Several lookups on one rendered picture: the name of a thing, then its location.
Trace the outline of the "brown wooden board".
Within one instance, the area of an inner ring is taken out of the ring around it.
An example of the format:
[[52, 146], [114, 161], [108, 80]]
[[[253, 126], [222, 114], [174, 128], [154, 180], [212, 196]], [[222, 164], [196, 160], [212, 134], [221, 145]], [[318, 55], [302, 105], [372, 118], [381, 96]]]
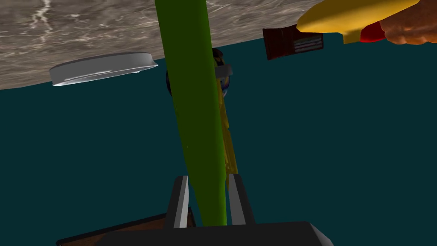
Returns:
[[154, 215], [140, 220], [111, 226], [108, 228], [79, 234], [56, 241], [56, 246], [98, 246], [98, 242], [108, 233], [120, 231], [144, 231], [164, 228], [166, 213]]

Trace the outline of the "yellow banana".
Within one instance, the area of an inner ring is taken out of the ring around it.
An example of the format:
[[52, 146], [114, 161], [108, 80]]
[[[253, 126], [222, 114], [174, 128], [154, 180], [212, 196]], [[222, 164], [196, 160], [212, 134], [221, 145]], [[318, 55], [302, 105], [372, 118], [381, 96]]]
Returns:
[[345, 44], [359, 42], [366, 26], [392, 16], [420, 0], [323, 0], [297, 21], [297, 30], [340, 33]]

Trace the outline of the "yellow bottle with black cap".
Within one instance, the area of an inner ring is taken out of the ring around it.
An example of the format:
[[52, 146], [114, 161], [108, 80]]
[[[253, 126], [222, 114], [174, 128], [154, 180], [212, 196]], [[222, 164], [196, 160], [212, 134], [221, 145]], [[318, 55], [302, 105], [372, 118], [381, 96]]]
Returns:
[[221, 116], [226, 174], [237, 174], [238, 169], [236, 165], [232, 138], [229, 131], [229, 121], [224, 102], [224, 97], [228, 92], [228, 88], [230, 85], [230, 75], [232, 75], [232, 67], [229, 64], [225, 63], [223, 59], [223, 53], [219, 49], [213, 48], [212, 51], [214, 65], [216, 69], [216, 82], [217, 85], [221, 87], [220, 89], [218, 89], [218, 92], [221, 94], [218, 97], [218, 102]]

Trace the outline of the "red round fruit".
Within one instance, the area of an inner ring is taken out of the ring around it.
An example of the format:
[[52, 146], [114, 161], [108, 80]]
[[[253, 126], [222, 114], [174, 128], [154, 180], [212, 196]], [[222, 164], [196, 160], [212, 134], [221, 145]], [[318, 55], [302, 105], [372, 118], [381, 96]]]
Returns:
[[361, 30], [360, 42], [371, 43], [386, 39], [385, 31], [382, 29], [380, 22], [372, 23]]

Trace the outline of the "orange-brown bread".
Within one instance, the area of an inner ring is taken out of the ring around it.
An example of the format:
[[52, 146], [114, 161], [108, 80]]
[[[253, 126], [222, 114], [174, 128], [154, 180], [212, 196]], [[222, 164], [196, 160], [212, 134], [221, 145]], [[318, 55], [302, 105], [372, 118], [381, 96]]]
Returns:
[[394, 44], [437, 43], [437, 0], [420, 0], [380, 21], [388, 41]]

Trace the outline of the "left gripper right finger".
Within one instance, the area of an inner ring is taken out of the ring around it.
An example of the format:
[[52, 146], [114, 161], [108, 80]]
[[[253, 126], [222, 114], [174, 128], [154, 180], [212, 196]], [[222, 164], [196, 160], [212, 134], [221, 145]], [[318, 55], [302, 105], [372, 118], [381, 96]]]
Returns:
[[228, 196], [232, 225], [256, 224], [241, 176], [239, 174], [230, 174], [228, 179]]

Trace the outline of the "grey plate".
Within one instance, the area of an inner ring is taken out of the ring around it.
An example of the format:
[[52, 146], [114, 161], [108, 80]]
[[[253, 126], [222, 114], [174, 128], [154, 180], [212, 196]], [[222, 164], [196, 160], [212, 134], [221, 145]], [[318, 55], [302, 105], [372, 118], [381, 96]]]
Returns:
[[49, 69], [53, 86], [106, 79], [157, 67], [147, 52], [124, 52], [65, 62]]

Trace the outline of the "green long cylinder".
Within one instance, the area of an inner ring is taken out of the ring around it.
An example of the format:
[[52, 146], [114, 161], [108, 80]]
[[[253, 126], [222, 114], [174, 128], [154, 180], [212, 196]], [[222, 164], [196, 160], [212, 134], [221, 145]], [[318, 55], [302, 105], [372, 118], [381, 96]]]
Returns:
[[224, 144], [206, 0], [154, 0], [154, 4], [201, 220], [204, 226], [224, 226]]

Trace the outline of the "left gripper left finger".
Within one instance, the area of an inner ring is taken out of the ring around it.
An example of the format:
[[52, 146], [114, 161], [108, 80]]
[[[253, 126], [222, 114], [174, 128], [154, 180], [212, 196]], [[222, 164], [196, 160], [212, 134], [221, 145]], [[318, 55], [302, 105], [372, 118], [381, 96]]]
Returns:
[[188, 176], [178, 176], [172, 188], [164, 228], [186, 228], [188, 204]]

